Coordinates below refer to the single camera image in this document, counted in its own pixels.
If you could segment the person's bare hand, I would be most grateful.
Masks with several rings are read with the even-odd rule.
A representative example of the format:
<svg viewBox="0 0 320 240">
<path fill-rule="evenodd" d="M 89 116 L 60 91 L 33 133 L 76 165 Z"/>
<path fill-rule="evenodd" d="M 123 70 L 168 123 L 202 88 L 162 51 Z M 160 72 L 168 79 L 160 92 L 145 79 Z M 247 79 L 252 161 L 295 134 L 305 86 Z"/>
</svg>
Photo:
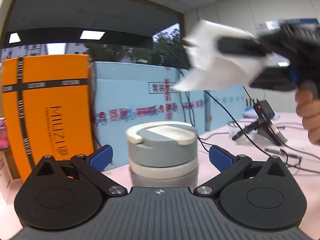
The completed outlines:
<svg viewBox="0 0 320 240">
<path fill-rule="evenodd" d="M 309 141 L 319 145 L 320 141 L 320 101 L 314 99 L 310 90 L 299 89 L 295 95 L 296 113 L 302 118 L 302 125 L 308 131 Z"/>
</svg>

